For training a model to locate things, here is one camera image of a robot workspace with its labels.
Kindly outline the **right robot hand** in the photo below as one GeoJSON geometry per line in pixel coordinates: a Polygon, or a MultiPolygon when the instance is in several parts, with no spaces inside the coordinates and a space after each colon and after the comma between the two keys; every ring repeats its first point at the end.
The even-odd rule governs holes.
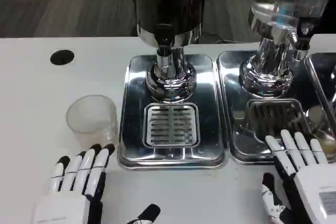
{"type": "Polygon", "coordinates": [[[335,165],[330,164],[316,138],[288,130],[280,132],[284,147],[265,137],[276,170],[282,179],[289,207],[275,191],[275,178],[264,173],[261,196],[272,223],[335,223],[335,165]]]}

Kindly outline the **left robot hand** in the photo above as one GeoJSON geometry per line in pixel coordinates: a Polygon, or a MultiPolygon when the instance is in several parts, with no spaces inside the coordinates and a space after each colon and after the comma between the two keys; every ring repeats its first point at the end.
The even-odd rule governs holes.
{"type": "Polygon", "coordinates": [[[74,158],[61,157],[48,193],[33,208],[32,223],[101,223],[106,168],[115,146],[94,144],[74,158]]]}

